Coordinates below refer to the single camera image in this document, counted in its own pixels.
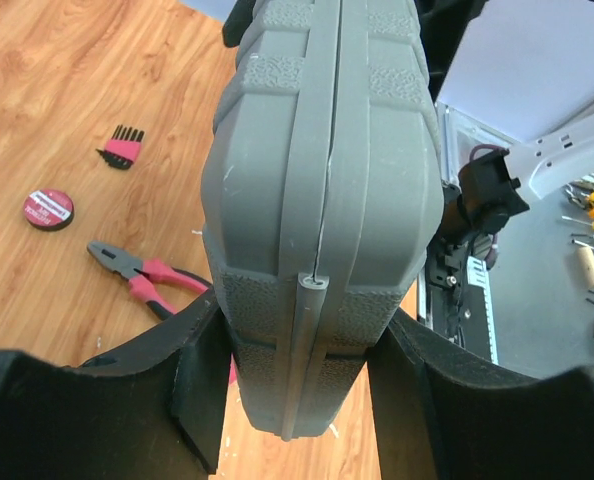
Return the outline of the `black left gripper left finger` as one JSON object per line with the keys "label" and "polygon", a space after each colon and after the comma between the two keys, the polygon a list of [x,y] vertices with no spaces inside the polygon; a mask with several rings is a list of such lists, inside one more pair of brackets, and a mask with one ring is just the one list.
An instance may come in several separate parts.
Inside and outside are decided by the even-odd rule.
{"label": "black left gripper left finger", "polygon": [[78,367],[0,350],[0,479],[205,479],[231,349],[212,292]]}

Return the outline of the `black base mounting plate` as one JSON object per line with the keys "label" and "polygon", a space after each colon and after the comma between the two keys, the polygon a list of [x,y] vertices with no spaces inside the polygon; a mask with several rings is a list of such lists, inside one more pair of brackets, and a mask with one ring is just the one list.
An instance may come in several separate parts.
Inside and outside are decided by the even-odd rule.
{"label": "black base mounting plate", "polygon": [[422,318],[435,333],[491,362],[483,294],[468,283],[467,262],[472,250],[471,242],[456,246],[435,240],[429,245],[425,293],[420,296],[426,304]]}

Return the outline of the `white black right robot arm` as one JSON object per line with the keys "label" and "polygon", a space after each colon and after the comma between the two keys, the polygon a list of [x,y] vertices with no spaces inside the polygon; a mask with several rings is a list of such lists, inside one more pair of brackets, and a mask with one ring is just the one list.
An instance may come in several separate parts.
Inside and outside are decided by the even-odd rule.
{"label": "white black right robot arm", "polygon": [[594,1],[419,1],[433,98],[511,138],[467,162],[436,238],[499,232],[594,170]]}

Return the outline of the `pink black pliers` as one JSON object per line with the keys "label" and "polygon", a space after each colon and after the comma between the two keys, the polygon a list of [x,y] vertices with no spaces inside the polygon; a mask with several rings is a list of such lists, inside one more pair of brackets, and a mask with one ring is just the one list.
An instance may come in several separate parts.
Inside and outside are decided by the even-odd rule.
{"label": "pink black pliers", "polygon": [[89,242],[87,251],[108,271],[120,275],[127,282],[130,294],[161,321],[172,317],[178,310],[158,293],[156,284],[183,287],[199,295],[211,287],[207,280],[194,273],[171,267],[158,259],[141,259],[101,241]]}

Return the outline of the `grey plastic tool case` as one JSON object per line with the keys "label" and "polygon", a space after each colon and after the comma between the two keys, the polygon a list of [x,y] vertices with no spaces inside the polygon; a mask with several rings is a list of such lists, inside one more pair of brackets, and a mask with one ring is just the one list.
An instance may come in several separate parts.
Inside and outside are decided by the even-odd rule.
{"label": "grey plastic tool case", "polygon": [[411,1],[239,1],[203,241],[251,424],[321,435],[426,259],[441,138]]}

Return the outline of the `pink hex key set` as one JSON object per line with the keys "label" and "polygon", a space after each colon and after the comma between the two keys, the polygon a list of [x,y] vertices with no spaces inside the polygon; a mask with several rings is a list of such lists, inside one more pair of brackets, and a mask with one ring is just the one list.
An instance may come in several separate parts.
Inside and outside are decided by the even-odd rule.
{"label": "pink hex key set", "polygon": [[96,152],[109,167],[129,170],[139,156],[144,137],[143,130],[118,125],[105,146]]}

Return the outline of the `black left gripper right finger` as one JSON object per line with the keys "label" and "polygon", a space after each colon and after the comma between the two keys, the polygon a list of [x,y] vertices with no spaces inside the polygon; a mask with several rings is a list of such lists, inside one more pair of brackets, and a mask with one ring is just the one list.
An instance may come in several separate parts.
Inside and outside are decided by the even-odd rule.
{"label": "black left gripper right finger", "polygon": [[398,310],[368,373],[384,479],[594,479],[594,365],[537,380]]}

